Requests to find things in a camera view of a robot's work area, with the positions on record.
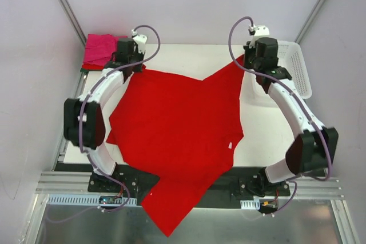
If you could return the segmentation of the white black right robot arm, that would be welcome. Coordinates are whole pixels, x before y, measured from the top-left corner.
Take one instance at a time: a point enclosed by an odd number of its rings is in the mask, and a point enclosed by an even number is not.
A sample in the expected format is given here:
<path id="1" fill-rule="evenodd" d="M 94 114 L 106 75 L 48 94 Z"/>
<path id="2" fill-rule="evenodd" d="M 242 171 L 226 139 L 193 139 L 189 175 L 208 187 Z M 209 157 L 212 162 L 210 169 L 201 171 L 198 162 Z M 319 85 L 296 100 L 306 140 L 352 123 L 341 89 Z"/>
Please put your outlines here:
<path id="1" fill-rule="evenodd" d="M 315 171 L 330 170 L 339 138 L 337 130 L 317 119 L 300 97 L 289 71 L 279 66 L 278 49 L 278 41 L 269 37 L 244 46 L 244 68 L 280 108 L 294 136 L 284 159 L 262 168 L 246 184 L 246 190 L 259 197 L 271 195 L 290 179 L 314 178 Z"/>

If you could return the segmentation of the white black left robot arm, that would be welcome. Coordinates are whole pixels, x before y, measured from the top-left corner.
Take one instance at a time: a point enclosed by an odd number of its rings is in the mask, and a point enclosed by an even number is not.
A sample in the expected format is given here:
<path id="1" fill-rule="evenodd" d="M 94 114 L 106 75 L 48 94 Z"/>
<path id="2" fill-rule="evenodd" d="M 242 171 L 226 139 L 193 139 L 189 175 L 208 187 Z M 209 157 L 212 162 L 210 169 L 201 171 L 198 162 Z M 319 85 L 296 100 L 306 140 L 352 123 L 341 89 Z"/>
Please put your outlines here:
<path id="1" fill-rule="evenodd" d="M 89 191 L 123 190 L 118 165 L 106 147 L 102 110 L 114 92 L 142 70 L 147 40 L 142 34 L 120 38 L 94 86 L 77 98 L 68 98 L 63 105 L 63 136 L 86 155 L 93 167 Z"/>

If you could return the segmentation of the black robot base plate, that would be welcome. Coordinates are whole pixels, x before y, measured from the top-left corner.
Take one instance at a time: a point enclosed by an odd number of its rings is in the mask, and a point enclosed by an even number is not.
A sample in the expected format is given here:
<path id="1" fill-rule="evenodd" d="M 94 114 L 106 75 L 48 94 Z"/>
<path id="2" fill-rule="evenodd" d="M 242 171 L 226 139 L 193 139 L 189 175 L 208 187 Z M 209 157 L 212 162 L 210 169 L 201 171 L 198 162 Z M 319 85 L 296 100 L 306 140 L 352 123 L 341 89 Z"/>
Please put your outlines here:
<path id="1" fill-rule="evenodd" d="M 213 209 L 238 209 L 242 201 L 254 197 L 288 197 L 288 184 L 260 184 L 262 167 L 233 167 L 213 178 L 195 173 L 154 175 L 128 165 L 116 165 L 107 177 L 92 172 L 87 190 L 92 193 L 110 193 L 100 201 L 102 205 L 114 204 L 117 198 L 135 198 L 146 209 L 163 207 L 190 210 L 193 207 Z"/>

